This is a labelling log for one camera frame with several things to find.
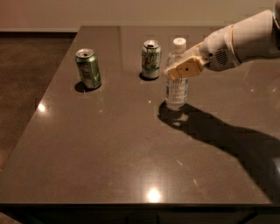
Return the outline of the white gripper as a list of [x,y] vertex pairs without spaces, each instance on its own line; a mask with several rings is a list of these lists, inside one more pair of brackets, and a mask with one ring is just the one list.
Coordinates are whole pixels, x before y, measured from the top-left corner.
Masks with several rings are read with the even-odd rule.
[[200,75],[205,67],[220,72],[240,64],[234,50],[233,26],[229,25],[185,50],[179,59],[170,59],[164,74],[172,80],[184,79]]

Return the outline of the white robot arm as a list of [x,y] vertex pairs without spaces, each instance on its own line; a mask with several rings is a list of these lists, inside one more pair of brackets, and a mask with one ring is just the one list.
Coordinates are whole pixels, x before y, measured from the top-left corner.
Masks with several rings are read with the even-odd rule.
[[251,60],[279,58],[279,47],[280,0],[276,0],[273,11],[265,10],[214,31],[164,73],[176,80],[198,76],[205,68],[220,72]]

